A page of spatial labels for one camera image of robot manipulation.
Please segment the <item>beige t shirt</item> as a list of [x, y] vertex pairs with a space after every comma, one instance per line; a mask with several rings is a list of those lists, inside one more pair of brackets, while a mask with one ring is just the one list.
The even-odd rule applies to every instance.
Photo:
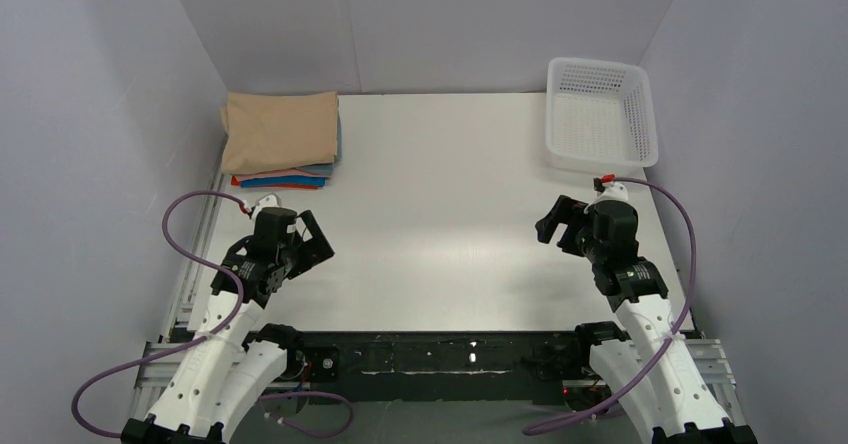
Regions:
[[253, 174], [331, 162], [338, 94], [270, 96], [231, 92], [221, 108], [227, 134], [220, 169]]

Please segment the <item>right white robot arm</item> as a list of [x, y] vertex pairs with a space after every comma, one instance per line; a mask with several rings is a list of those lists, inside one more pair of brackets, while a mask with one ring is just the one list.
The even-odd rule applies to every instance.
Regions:
[[535, 229], [564, 253], [583, 257], [616, 316], [576, 332], [588, 367], [611, 395], [585, 411], [587, 419], [620, 405], [645, 443], [754, 443], [752, 428], [735, 423], [707, 383], [675, 324], [668, 289], [658, 270], [640, 256], [638, 215], [627, 202], [593, 204], [557, 199]]

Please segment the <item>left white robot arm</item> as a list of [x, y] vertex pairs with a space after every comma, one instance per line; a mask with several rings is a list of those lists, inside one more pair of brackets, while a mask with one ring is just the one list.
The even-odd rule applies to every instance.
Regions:
[[158, 400], [129, 420], [123, 443], [225, 443], [301, 342], [291, 326], [252, 331], [270, 297], [334, 251], [309, 210], [266, 207], [233, 244], [211, 284], [204, 320]]

